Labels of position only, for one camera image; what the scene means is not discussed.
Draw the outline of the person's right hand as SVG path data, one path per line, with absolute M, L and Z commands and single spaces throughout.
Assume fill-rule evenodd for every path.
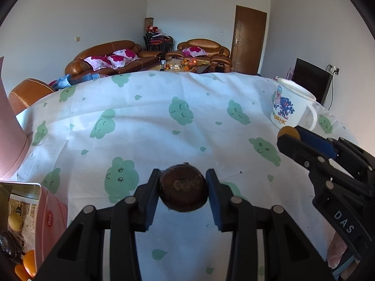
M 327 263 L 329 268 L 335 269 L 338 266 L 346 250 L 347 245 L 345 241 L 343 241 L 338 233 L 335 233 L 327 250 Z

